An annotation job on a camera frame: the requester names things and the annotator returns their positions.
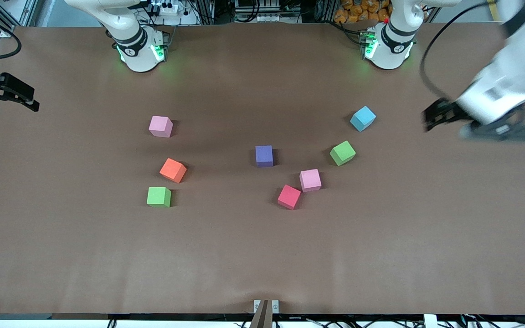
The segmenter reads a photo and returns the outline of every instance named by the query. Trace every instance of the brown table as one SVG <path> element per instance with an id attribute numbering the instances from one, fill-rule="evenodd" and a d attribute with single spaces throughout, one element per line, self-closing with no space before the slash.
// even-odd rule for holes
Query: brown table
<path id="1" fill-rule="evenodd" d="M 417 66 L 439 27 L 395 71 L 331 26 L 184 27 L 148 73 L 102 29 L 18 29 L 0 72 L 41 110 L 0 102 L 0 313 L 228 313 L 261 297 L 287 313 L 525 313 L 525 145 L 422 132 L 436 98 Z M 496 25 L 455 24 L 432 79 L 457 96 L 501 46 Z M 377 119 L 359 133 L 364 105 Z M 152 137 L 152 115 L 175 136 Z M 337 167 L 344 140 L 358 156 Z M 278 166 L 253 166 L 263 144 Z M 159 176 L 168 157 L 189 166 L 181 184 Z M 279 207 L 313 168 L 324 188 Z M 145 205 L 150 186 L 174 206 Z"/>

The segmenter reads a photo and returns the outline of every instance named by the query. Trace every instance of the orange foam piece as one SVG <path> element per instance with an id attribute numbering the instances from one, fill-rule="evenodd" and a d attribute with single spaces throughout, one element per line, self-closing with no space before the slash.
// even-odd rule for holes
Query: orange foam piece
<path id="1" fill-rule="evenodd" d="M 185 168 L 183 164 L 168 158 L 159 171 L 159 174 L 173 182 L 180 183 L 185 171 L 187 171 L 187 168 Z"/>

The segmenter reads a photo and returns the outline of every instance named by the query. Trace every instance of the cyan cube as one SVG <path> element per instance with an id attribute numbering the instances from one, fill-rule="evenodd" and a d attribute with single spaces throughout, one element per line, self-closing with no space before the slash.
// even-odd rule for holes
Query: cyan cube
<path id="1" fill-rule="evenodd" d="M 352 123 L 358 131 L 363 131 L 375 120 L 375 118 L 376 115 L 370 110 L 370 108 L 364 106 L 352 116 L 350 123 Z"/>
<path id="2" fill-rule="evenodd" d="M 257 168 L 270 168 L 274 165 L 273 146 L 256 146 L 254 152 L 256 153 Z"/>

